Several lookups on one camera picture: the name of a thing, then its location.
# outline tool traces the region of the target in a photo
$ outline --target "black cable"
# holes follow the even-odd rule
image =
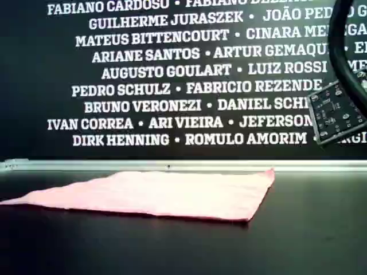
[[[345,26],[353,0],[336,0],[329,26],[329,57],[341,87],[364,117],[367,117],[367,93],[348,64],[345,54]]]

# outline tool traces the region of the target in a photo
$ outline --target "black background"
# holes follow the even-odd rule
[[[90,18],[100,17],[118,17],[141,14],[141,11],[132,11],[124,13],[107,14],[74,14],[63,16],[48,17],[46,6],[49,2],[45,0],[27,1],[19,0],[6,3],[3,7],[5,11],[2,15],[2,42],[1,42],[1,108],[0,108],[0,159],[10,158],[29,158],[29,159],[365,159],[364,144],[336,144],[328,149],[319,148],[313,141],[313,131],[311,127],[307,128],[249,128],[237,129],[234,126],[226,125],[222,132],[243,132],[245,140],[250,132],[304,132],[308,134],[308,144],[300,145],[258,145],[258,146],[184,146],[175,144],[167,147],[72,147],[71,131],[47,131],[47,119],[69,119],[83,118],[83,99],[71,97],[71,85],[92,85],[92,84],[118,84],[126,82],[135,82],[135,80],[103,81],[101,73],[104,67],[126,66],[127,64],[92,64],[93,52],[97,50],[107,50],[105,48],[75,48],[75,36],[90,34],[107,34],[108,31],[98,30],[90,31],[88,29],[88,20]],[[245,30],[248,27],[268,27],[268,26],[304,26],[304,25],[323,25],[328,23],[328,19],[284,21],[284,22],[263,22],[260,18],[265,15],[267,9],[277,9],[283,6],[292,7],[320,7],[332,6],[334,0],[301,2],[301,3],[278,3],[262,5],[244,5],[244,6],[224,6],[224,7],[202,7],[190,8],[178,7],[172,1],[169,10],[148,11],[147,14],[154,12],[159,14],[190,13],[190,12],[209,12],[214,10],[243,10],[246,23],[239,24],[215,24],[200,26],[184,26],[175,28],[175,30],[198,30],[198,29],[222,29],[231,30],[229,41],[205,42],[199,44],[166,44],[166,48],[192,48],[199,46],[201,52],[213,50],[217,46],[224,45],[266,45],[266,44],[308,44],[313,42],[326,42],[326,37],[320,38],[293,38],[289,40],[247,40]],[[365,4],[362,0],[357,0],[355,6]],[[254,14],[255,19],[248,19],[249,14]],[[366,21],[366,18],[355,16],[350,20],[352,23]],[[119,29],[117,32],[153,32],[149,29]],[[241,37],[234,37],[234,32],[241,32]],[[353,49],[354,41],[365,41],[365,36],[347,38],[350,49]],[[161,48],[163,44],[157,45],[131,45],[124,47],[114,47],[111,50],[123,49],[147,49]],[[365,54],[348,53],[349,58],[362,60],[367,58]],[[304,57],[277,57],[274,61],[292,61],[292,60],[327,60],[327,56]],[[185,64],[213,64],[213,63],[232,63],[232,68],[241,65],[244,68],[243,73],[237,73],[232,69],[233,80],[265,80],[281,78],[322,78],[325,85],[334,81],[334,76],[329,69],[328,74],[305,74],[305,75],[282,75],[282,76],[247,76],[248,62],[269,62],[268,57],[257,58],[237,58],[228,60],[213,60],[205,56],[199,61],[184,61]],[[146,62],[145,65],[178,65],[182,61],[161,61]],[[135,62],[129,64],[139,66],[141,63]],[[174,82],[182,83],[187,81],[218,81],[223,78],[177,78],[163,79],[160,81],[143,80],[144,82]],[[269,97],[270,103],[273,98],[279,96],[305,96],[305,92],[284,92],[284,93],[246,93],[239,94],[244,97]],[[223,98],[230,98],[231,95],[221,95]],[[215,99],[217,95],[186,95],[185,91],[175,93],[170,98],[175,99],[196,99],[201,98],[203,105],[206,102],[212,102],[211,110],[203,113],[192,114],[215,115]],[[134,100],[154,99],[149,97],[134,97]],[[85,100],[104,100],[101,98],[85,98]],[[107,100],[133,100],[132,97],[108,98]],[[220,116],[224,124],[228,119],[238,120],[242,115],[281,115],[281,114],[308,114],[308,110],[295,111],[226,111],[221,112]],[[144,120],[145,126],[148,119],[156,114],[148,113],[140,115],[132,113],[129,116],[133,122]],[[178,116],[167,113],[166,116]],[[147,127],[137,129],[139,133],[150,133]],[[217,132],[215,129],[202,129],[201,132]],[[169,133],[174,139],[175,136],[184,140],[184,133],[189,130],[156,130],[156,133]]]

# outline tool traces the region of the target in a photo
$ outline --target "black table surface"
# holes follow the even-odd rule
[[[111,173],[7,172],[0,199]],[[366,275],[366,208],[363,172],[277,172],[248,226],[3,206],[0,274]]]

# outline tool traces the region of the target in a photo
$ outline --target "black wall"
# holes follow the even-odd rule
[[[307,122],[308,109],[276,109],[277,102],[285,97],[304,97],[311,91],[304,89],[297,91],[259,92],[256,91],[257,81],[279,82],[282,80],[312,80],[319,83],[319,87],[334,81],[334,75],[328,61],[325,48],[313,56],[266,56],[266,47],[269,45],[291,45],[326,43],[325,25],[329,18],[325,18],[323,7],[332,7],[334,0],[324,1],[284,1],[267,0],[254,4],[248,0],[246,5],[186,7],[186,0],[181,0],[179,5],[170,1],[169,9],[160,10],[133,10],[120,12],[103,12],[91,14],[48,15],[48,1],[19,0],[7,3],[6,13],[1,18],[1,135],[0,158],[29,158],[29,159],[365,159],[367,142],[366,133],[350,140],[350,144],[336,144],[326,150],[320,149],[313,141],[313,130]],[[264,21],[267,10],[299,9],[300,19],[284,21]],[[306,18],[306,12],[314,10],[313,16]],[[174,14],[179,13],[204,13],[216,11],[242,11],[244,22],[237,23],[212,23],[186,26],[160,26],[160,27],[130,27],[120,29],[89,29],[91,18],[105,17],[130,17],[162,14],[168,15],[171,20]],[[357,49],[356,42],[366,41],[367,37],[367,4],[357,0],[354,5],[354,14],[349,19],[351,28],[347,35],[348,56],[351,61],[362,60],[355,63],[354,69],[359,69],[361,64],[366,65],[367,47]],[[318,26],[317,36],[305,37],[305,28]],[[251,39],[247,36],[249,28],[279,28],[298,27],[300,37]],[[228,30],[227,40],[209,42],[187,42],[168,44],[136,44],[119,46],[88,46],[76,47],[76,36],[95,36],[101,34],[124,34],[147,32],[171,32],[183,30]],[[260,46],[261,56],[238,58],[214,58],[217,47],[224,46]],[[92,63],[95,52],[170,49],[170,48],[199,48],[199,59],[191,60],[166,60],[166,61],[135,61],[135,62],[108,62]],[[315,62],[327,61],[327,71],[291,73],[285,71],[287,62]],[[250,63],[260,64],[265,62],[280,62],[281,74],[252,74],[249,70]],[[168,66],[200,64],[231,64],[230,75],[227,76],[194,76],[194,77],[167,77],[161,78],[127,78],[117,80],[101,79],[104,68],[132,67],[132,66],[161,66],[164,70]],[[207,93],[187,94],[187,82],[209,81],[250,81],[252,89],[246,93]],[[134,83],[170,83],[170,95],[142,95],[142,96],[112,96],[112,97],[72,97],[73,85],[114,85]],[[217,100],[268,98],[271,109],[218,111]],[[142,100],[201,100],[201,111],[186,112],[137,112],[133,109],[133,101]],[[85,113],[85,101],[128,101],[131,110],[127,113]],[[278,116],[268,117],[267,127],[240,128],[242,116]],[[285,127],[274,124],[274,119],[280,116],[302,115],[306,120],[303,125]],[[219,116],[223,128],[178,128],[173,123],[170,129],[149,129],[152,117],[188,117],[188,116]],[[83,130],[80,129],[81,119],[90,118],[131,118],[134,129],[115,130]],[[48,130],[48,119],[78,119],[78,129],[67,131]],[[107,146],[106,135],[130,134],[168,134],[169,144],[166,146]],[[236,133],[243,134],[243,144],[237,145],[185,145],[185,135],[188,133]],[[272,138],[283,137],[283,144],[266,144],[265,139],[257,140],[254,144],[251,137],[259,133],[273,133]],[[104,135],[105,146],[73,146],[73,135]]]

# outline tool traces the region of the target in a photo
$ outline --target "circuit board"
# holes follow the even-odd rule
[[[367,67],[356,71],[361,85],[367,92]],[[336,143],[367,128],[363,117],[339,81],[307,96],[315,141],[320,146]]]

